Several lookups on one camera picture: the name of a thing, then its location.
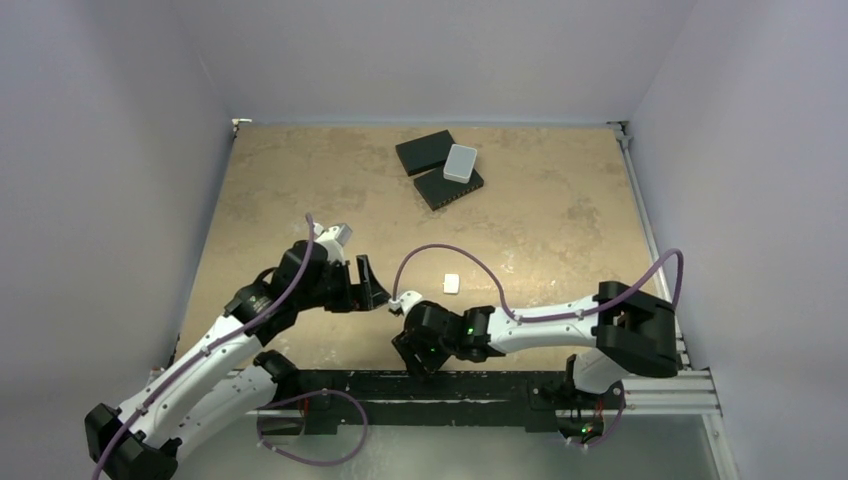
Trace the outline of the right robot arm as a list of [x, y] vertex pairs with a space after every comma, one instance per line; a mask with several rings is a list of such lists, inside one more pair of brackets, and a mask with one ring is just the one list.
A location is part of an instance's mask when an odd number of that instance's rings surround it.
[[482, 363], [542, 347], [580, 347], [566, 363], [564, 399], [584, 407], [626, 375], [677, 375], [674, 306], [624, 283], [600, 283], [594, 295], [542, 307], [482, 306], [454, 313], [407, 291], [389, 302], [404, 318], [392, 341], [407, 371], [428, 378], [451, 357]]

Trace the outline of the white battery cover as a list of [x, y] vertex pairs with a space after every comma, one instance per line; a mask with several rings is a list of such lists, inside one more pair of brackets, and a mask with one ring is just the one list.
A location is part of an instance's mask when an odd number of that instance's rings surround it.
[[460, 291], [460, 276], [455, 273], [445, 274], [443, 277], [443, 293], [446, 295], [457, 295]]

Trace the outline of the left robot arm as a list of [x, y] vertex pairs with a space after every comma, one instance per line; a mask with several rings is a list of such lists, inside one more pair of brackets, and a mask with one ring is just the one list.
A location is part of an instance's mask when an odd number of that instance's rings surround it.
[[119, 406], [99, 404], [86, 415], [93, 478], [170, 479], [201, 443], [251, 410], [292, 405], [305, 414], [316, 398], [340, 396], [267, 345], [304, 311], [368, 312], [391, 302], [368, 257], [356, 263], [352, 281], [340, 241], [293, 244], [159, 377]]

